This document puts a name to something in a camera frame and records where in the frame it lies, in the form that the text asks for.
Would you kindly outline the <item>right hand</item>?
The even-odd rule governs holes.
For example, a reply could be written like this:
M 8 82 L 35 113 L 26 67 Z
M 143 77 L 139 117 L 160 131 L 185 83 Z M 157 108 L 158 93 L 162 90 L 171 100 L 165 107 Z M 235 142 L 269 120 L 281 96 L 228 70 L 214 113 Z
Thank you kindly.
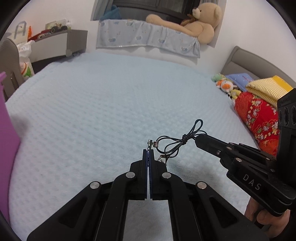
M 259 212 L 259 203 L 250 197 L 245 210 L 245 217 L 250 221 L 258 221 L 261 225 L 269 225 L 269 229 L 265 232 L 269 238 L 277 237 L 287 226 L 290 220 L 290 210 L 286 210 L 285 213 L 279 217 L 271 215 L 266 210 Z

